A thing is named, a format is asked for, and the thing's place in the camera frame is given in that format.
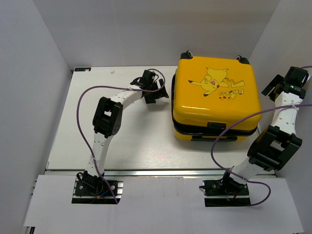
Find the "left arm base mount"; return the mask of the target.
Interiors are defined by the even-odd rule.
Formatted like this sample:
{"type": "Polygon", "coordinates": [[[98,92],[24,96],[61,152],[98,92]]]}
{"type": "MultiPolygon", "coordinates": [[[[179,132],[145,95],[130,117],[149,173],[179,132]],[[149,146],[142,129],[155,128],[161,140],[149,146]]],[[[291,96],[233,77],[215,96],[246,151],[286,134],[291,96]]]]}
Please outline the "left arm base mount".
{"type": "Polygon", "coordinates": [[[86,171],[76,174],[72,204],[117,205],[122,196],[123,182],[91,176],[86,171]]]}

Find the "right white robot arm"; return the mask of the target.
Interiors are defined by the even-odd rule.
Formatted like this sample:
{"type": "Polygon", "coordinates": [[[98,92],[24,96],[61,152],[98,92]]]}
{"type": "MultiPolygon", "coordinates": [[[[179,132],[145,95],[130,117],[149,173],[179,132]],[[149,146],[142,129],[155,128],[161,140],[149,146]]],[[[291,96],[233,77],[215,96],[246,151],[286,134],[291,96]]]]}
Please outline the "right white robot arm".
{"type": "Polygon", "coordinates": [[[256,138],[247,152],[247,159],[232,167],[230,177],[220,182],[221,191],[232,194],[238,183],[245,183],[256,174],[281,170],[302,145],[296,136],[295,121],[309,80],[307,70],[290,67],[285,76],[276,77],[264,88],[262,94],[275,103],[272,123],[256,138]]]}

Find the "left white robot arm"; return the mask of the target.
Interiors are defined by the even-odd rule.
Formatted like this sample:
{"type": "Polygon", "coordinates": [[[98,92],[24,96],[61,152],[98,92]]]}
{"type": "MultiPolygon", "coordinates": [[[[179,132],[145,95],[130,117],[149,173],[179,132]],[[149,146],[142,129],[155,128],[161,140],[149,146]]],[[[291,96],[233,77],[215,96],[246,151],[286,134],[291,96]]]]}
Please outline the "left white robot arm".
{"type": "Polygon", "coordinates": [[[85,171],[95,177],[104,175],[104,164],[113,136],[121,128],[122,113],[130,104],[145,99],[145,103],[156,103],[157,99],[168,98],[165,89],[165,76],[157,69],[144,70],[141,77],[135,78],[128,88],[109,86],[121,92],[112,97],[101,97],[93,117],[94,143],[89,146],[90,160],[85,171]]]}

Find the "yellow hard-shell suitcase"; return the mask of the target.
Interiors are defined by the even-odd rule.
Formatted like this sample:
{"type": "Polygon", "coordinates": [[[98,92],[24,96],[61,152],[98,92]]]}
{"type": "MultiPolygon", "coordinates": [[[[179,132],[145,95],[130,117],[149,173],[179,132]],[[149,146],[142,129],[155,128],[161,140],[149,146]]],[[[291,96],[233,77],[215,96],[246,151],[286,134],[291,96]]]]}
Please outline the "yellow hard-shell suitcase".
{"type": "Polygon", "coordinates": [[[214,141],[226,128],[222,141],[240,141],[256,130],[261,111],[252,66],[247,58],[234,59],[180,55],[172,79],[172,120],[175,137],[190,141],[214,141]]]}

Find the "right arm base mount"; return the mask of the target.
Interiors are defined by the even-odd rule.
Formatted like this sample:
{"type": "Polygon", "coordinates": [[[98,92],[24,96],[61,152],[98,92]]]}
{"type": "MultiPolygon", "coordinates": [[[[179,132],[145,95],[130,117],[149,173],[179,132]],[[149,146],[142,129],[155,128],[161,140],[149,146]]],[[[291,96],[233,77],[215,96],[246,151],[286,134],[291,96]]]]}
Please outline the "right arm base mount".
{"type": "Polygon", "coordinates": [[[204,180],[199,189],[204,193],[205,207],[241,207],[250,206],[250,194],[247,185],[224,184],[219,180],[204,180]]]}

